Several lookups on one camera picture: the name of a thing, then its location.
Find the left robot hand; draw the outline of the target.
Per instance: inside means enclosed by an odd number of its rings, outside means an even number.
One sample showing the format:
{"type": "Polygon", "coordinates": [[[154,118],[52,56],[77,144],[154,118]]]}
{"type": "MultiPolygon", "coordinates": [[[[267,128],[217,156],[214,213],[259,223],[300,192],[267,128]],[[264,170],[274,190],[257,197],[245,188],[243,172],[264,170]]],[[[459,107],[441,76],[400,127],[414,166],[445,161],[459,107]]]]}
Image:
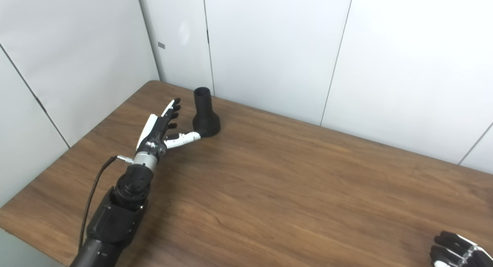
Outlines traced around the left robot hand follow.
{"type": "Polygon", "coordinates": [[[144,152],[157,158],[168,149],[174,149],[201,139],[198,132],[178,133],[166,136],[167,130],[177,127],[171,121],[178,117],[180,98],[171,100],[161,115],[151,114],[141,132],[136,154],[144,152]]]}

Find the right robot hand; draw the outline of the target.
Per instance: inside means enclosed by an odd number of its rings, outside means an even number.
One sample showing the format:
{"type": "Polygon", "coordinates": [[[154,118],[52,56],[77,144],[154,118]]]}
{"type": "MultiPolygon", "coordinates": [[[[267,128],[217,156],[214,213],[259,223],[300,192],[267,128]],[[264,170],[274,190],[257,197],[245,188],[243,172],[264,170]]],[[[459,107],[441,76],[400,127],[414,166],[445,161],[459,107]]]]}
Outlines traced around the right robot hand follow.
{"type": "Polygon", "coordinates": [[[432,267],[492,267],[493,258],[481,246],[459,234],[442,231],[430,248],[432,267]]]}

